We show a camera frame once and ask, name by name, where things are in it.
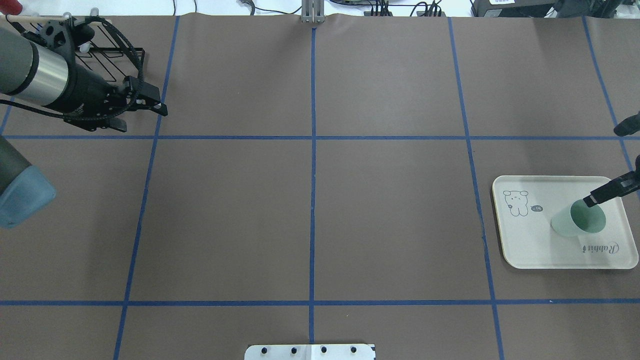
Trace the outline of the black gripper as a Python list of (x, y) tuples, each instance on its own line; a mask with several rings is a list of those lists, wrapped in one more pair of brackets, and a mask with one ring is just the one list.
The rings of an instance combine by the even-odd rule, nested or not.
[(137, 77), (128, 76), (122, 85), (114, 86), (76, 63), (67, 63), (66, 70), (62, 92), (64, 123), (87, 132), (110, 129), (126, 133), (126, 121), (118, 118), (123, 112), (148, 110), (163, 117), (169, 114), (160, 89)]

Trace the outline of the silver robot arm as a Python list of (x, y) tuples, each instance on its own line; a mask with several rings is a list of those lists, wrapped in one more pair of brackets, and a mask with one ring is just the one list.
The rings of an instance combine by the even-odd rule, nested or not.
[[(78, 64), (77, 53), (95, 35), (93, 22), (103, 24), (131, 61), (137, 75), (114, 85)], [(141, 49), (111, 23), (93, 16), (84, 22), (50, 20), (38, 32), (13, 24), (16, 33), (1, 30), (1, 103), (64, 121), (87, 132), (112, 129), (125, 133), (121, 114), (140, 110), (167, 116), (160, 90), (144, 80)], [(55, 187), (22, 153), (1, 139), (1, 227), (11, 229), (46, 207)]]

